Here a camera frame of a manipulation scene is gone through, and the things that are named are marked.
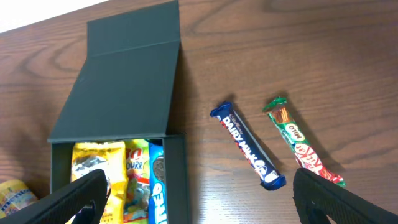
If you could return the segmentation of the Haribo gummy candy bag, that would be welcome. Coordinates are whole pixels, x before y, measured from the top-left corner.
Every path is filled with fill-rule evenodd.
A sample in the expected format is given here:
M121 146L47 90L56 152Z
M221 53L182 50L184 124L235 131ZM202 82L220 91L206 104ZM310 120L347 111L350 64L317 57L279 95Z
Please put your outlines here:
M124 204L124 223L148 223L150 196L149 143L125 140L126 171L129 179Z

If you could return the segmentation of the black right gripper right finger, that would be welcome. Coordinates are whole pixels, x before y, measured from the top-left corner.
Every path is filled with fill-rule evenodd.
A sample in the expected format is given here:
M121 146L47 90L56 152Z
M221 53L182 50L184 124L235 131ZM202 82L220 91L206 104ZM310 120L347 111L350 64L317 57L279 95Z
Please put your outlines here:
M294 202L301 223L397 223L391 213L314 174L297 169L293 181Z

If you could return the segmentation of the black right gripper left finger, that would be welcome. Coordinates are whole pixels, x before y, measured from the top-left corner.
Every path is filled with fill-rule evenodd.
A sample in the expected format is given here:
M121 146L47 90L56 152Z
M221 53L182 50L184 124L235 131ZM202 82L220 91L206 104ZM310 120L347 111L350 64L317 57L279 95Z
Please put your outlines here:
M109 193L103 170L96 169L38 202L1 219L3 224L99 224Z

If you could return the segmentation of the yellow Hacks candy bag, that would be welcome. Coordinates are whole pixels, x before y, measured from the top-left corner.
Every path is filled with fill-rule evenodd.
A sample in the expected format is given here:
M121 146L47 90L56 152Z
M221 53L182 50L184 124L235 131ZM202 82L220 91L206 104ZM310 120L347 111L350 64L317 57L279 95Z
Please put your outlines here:
M110 194L100 222L123 223L128 182L125 143L123 141L76 143L72 151L71 181L96 169L104 171L107 181L106 191Z

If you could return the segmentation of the yellow Mentos gum bottle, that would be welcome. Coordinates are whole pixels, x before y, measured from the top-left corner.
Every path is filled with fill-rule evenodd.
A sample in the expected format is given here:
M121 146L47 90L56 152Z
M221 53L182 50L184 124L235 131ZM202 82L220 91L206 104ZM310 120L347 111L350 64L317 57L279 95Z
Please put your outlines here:
M1 183L1 218L12 215L38 201L35 194L21 180L8 180Z

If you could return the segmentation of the blue Oreo cookie pack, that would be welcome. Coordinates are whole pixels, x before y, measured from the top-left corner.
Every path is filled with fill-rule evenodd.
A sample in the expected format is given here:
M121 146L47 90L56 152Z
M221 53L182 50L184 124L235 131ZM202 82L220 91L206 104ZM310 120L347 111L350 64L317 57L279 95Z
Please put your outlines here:
M149 224L167 224L167 195L163 146L157 142L149 141L149 157Z

